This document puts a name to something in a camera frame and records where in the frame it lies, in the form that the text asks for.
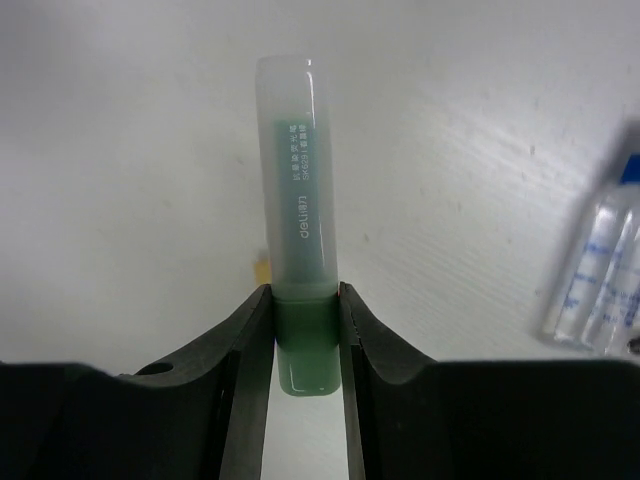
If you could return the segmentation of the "green highlighter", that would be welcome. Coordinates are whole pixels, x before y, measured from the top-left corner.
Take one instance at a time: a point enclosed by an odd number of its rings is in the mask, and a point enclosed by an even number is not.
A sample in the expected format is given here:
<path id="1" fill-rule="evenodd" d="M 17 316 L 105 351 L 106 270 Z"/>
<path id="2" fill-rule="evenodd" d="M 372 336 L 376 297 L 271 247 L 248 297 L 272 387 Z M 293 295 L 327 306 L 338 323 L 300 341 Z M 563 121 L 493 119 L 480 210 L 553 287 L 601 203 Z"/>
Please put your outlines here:
<path id="1" fill-rule="evenodd" d="M 255 86 L 279 382 L 291 396 L 325 396 L 341 384 L 326 85 L 312 59 L 271 56 Z"/>

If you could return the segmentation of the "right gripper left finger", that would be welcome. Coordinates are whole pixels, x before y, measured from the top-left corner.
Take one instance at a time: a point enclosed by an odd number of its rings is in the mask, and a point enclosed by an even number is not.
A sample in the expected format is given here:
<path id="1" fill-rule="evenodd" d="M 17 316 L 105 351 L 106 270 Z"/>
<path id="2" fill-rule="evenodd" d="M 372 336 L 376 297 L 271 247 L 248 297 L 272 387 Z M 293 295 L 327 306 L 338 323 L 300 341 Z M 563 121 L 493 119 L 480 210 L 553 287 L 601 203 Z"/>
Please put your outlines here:
<path id="1" fill-rule="evenodd" d="M 262 286 L 226 320 L 134 374 L 3 364 L 5 479 L 257 479 L 274 356 Z"/>

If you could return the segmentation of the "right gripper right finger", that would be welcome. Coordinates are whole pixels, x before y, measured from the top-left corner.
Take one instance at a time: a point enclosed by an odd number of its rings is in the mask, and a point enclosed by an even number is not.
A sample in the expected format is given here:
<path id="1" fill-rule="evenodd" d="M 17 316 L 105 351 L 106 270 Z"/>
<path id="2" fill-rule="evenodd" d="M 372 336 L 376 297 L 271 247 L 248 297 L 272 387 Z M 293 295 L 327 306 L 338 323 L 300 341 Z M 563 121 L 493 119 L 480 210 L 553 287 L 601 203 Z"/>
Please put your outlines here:
<path id="1" fill-rule="evenodd" d="M 339 293 L 353 479 L 635 479 L 639 368 L 613 360 L 438 362 Z"/>

